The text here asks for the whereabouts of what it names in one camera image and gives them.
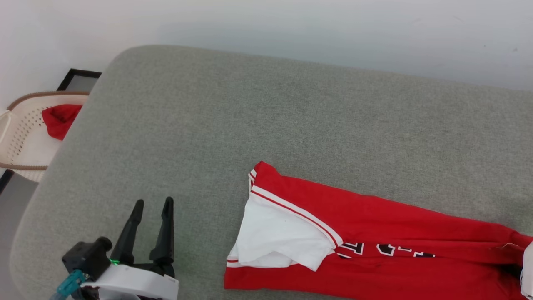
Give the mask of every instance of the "gray cushion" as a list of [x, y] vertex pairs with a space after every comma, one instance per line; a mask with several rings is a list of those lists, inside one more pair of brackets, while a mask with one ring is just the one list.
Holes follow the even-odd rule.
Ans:
[[137, 199], [136, 262], [175, 201], [179, 299], [330, 299], [224, 291], [260, 160], [282, 174], [533, 234], [533, 94], [178, 46], [119, 55], [39, 185], [10, 261], [28, 299], [77, 241], [116, 241]]

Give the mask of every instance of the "basket rim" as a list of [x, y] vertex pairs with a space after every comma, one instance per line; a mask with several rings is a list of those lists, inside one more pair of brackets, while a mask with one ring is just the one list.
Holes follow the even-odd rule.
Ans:
[[13, 103], [9, 104], [9, 106], [7, 107], [7, 110], [12, 111], [17, 105], [31, 98], [53, 96], [53, 95], [89, 96], [89, 92], [54, 91], [54, 92], [31, 93], [31, 94], [27, 94], [13, 101]]
[[[38, 93], [31, 93], [27, 94], [25, 96], [20, 97], [19, 99], [15, 100], [13, 103], [11, 103], [7, 110], [13, 111], [13, 109], [21, 104], [22, 102], [36, 97], [44, 97], [44, 96], [53, 96], [53, 95], [70, 95], [70, 96], [89, 96], [89, 92], [76, 92], [76, 91], [53, 91], [53, 92], [38, 92]], [[8, 164], [0, 162], [0, 168], [4, 169], [12, 169], [12, 170], [25, 170], [25, 171], [44, 171], [46, 170], [48, 166], [47, 165], [19, 165], [19, 164]]]

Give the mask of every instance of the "white sleeve trim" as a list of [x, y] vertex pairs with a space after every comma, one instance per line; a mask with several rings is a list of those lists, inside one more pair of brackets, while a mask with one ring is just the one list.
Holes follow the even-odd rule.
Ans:
[[[305, 218], [250, 193], [230, 256], [238, 257], [242, 266], [280, 268], [298, 263], [316, 271], [334, 247]], [[228, 263], [237, 266], [234, 259]]]
[[302, 209], [290, 203], [289, 201], [286, 201], [274, 195], [273, 193], [258, 187], [257, 185], [254, 185], [252, 187], [251, 193], [259, 195], [262, 198], [268, 200], [269, 202], [281, 206], [281, 208], [284, 209], [286, 212], [298, 216], [299, 218], [302, 218], [305, 221], [309, 222], [311, 225], [320, 230], [330, 240], [334, 248], [343, 244], [342, 238], [339, 234], [337, 234], [326, 223], [322, 222], [319, 218], [315, 217], [313, 214], [306, 211], [305, 209]]

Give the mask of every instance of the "white wall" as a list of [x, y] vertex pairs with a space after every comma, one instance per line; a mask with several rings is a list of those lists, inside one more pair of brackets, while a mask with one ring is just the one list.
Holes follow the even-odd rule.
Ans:
[[73, 67], [177, 44], [533, 90], [531, 0], [31, 0]]
[[70, 68], [53, 39], [27, 0], [0, 1], [0, 110], [25, 94], [58, 88]]

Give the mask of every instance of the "white stripe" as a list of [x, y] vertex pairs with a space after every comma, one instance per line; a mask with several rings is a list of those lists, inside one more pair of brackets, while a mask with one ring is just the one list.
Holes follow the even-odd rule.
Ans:
[[285, 207], [288, 207], [288, 208], [290, 208], [290, 209], [292, 209], [294, 211], [297, 211], [300, 214], [302, 214], [303, 216], [305, 216], [305, 217], [302, 217], [299, 214], [296, 214], [296, 213], [294, 213], [294, 212], [292, 212], [290, 210], [284, 209], [287, 212], [290, 212], [291, 214], [293, 214], [295, 216], [298, 216], [299, 218], [302, 218], [303, 220], [306, 220], [307, 222], [312, 224], [314, 227], [316, 227], [318, 230], [322, 231], [324, 233], [324, 235], [329, 239], [329, 241], [333, 244], [334, 247], [335, 247], [335, 242], [337, 242], [337, 245], [342, 245], [343, 244], [342, 238], [341, 238], [341, 236], [339, 234], [337, 234], [326, 223], [322, 222], [319, 218], [315, 217], [313, 214], [311, 214], [310, 212], [306, 211], [305, 209], [302, 209], [302, 208], [290, 203], [289, 201], [286, 201], [286, 200], [284, 200], [284, 199], [272, 194], [271, 192], [269, 192], [269, 191], [267, 191], [267, 190], [265, 190], [263, 188], [258, 187], [257, 185], [254, 185], [252, 187], [252, 191], [254, 191], [254, 192], [258, 193], [258, 194], [261, 194], [261, 195], [263, 195], [263, 196], [265, 196], [267, 198], [270, 198], [270, 199], [276, 201], [277, 203], [279, 203], [279, 204], [281, 204], [281, 205], [283, 205]]
[[407, 252], [413, 252], [412, 249], [407, 249], [407, 248], [402, 248], [402, 247], [398, 247], [398, 250], [407, 251]]
[[337, 255], [342, 256], [342, 257], [346, 257], [346, 258], [351, 258], [351, 257], [348, 256], [348, 255], [344, 255], [344, 254], [340, 254], [340, 253], [337, 253]]
[[[290, 265], [297, 265], [298, 263], [295, 262], [295, 261], [292, 261], [290, 263]], [[238, 268], [238, 267], [253, 267], [253, 268], [258, 268], [258, 269], [275, 269], [276, 267], [264, 267], [264, 266], [246, 266], [246, 265], [241, 265], [239, 262], [234, 262], [234, 263], [231, 263], [231, 262], [228, 262], [226, 261], [226, 267], [232, 267], [232, 268]]]
[[517, 244], [507, 243], [507, 244], [505, 244], [505, 245], [503, 245], [503, 246], [501, 246], [501, 247], [497, 247], [497, 248], [498, 248], [498, 249], [503, 249], [503, 248], [505, 248], [505, 247], [507, 247], [507, 246], [509, 246], [509, 245], [513, 245], [513, 246], [519, 247]]

